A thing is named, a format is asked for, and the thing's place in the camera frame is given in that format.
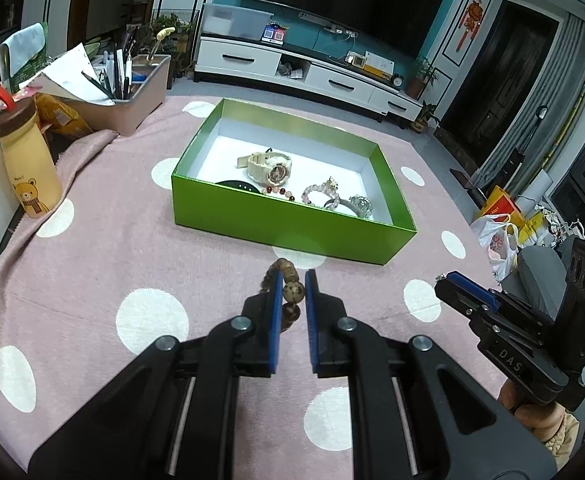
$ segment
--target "blue gripper pad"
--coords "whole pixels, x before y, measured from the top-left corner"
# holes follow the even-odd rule
[[[277,372],[279,363],[279,336],[282,332],[282,315],[284,304],[284,275],[277,274],[277,289],[274,292],[274,304],[272,305],[272,322],[268,331],[268,353],[270,356],[270,373]]]
[[[493,314],[498,312],[499,303],[492,295],[492,293],[490,293],[490,291],[485,290],[485,288],[480,285],[477,285],[477,283],[473,282],[471,279],[467,278],[457,270],[449,272],[447,278],[459,288],[465,290],[473,298],[476,298],[479,303],[486,304]]]
[[[306,272],[306,319],[307,341],[310,344],[310,364],[313,373],[317,373],[319,365],[319,329],[317,327],[317,313],[315,311],[315,298],[312,294],[310,273]]]

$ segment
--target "bear illustration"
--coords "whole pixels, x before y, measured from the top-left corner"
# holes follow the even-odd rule
[[[42,213],[47,213],[50,211],[48,207],[45,205],[44,202],[39,200],[39,192],[35,185],[37,181],[34,178],[31,178],[28,182],[20,182],[19,184],[15,184],[13,187],[15,188],[15,193],[21,205],[24,206],[26,213],[30,213],[30,208],[34,215],[41,215]]]

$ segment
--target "green box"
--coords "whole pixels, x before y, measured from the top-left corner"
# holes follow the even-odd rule
[[[237,158],[268,147],[292,157],[284,187],[290,186],[295,202],[213,183],[251,182],[245,170],[236,168]],[[321,184],[332,174],[350,189],[364,186],[374,208],[373,219],[301,202],[306,186]],[[179,225],[306,253],[383,265],[416,234],[401,190],[376,143],[234,100],[222,100],[204,121],[176,165],[172,187]],[[339,186],[339,192],[346,192],[342,198],[349,198],[347,191]]]

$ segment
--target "drawer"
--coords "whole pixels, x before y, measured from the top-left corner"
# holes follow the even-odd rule
[[[417,103],[381,88],[375,88],[372,91],[369,103],[383,112],[390,112],[410,121],[414,121],[421,111],[421,106]]]
[[[281,56],[277,52],[245,44],[202,40],[197,65],[274,76]]]
[[[316,65],[310,66],[305,83],[337,98],[363,103],[368,102],[374,88],[358,79]]]

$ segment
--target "bottle cap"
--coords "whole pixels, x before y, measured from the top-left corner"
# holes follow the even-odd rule
[[[34,105],[34,99],[27,97],[21,99],[15,104],[15,109],[9,112],[2,110],[0,112],[0,138],[10,135],[15,130],[21,128],[37,113],[37,107]]]

